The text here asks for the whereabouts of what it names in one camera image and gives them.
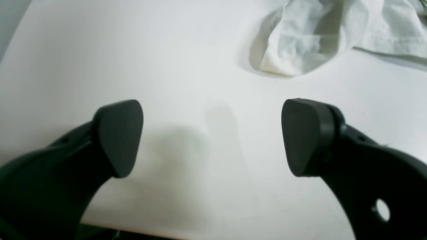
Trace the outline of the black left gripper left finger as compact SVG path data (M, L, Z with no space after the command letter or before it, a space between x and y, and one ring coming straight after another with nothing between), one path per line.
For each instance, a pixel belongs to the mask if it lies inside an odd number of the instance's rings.
M99 188L133 170L143 129L137 100L99 108L93 120L1 167L1 239L73 240Z

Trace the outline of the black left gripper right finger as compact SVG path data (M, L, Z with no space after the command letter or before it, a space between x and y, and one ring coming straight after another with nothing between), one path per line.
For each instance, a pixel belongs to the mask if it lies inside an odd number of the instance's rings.
M282 133L290 171L320 177L357 240L425 240L426 164L347 125L334 105L288 99Z

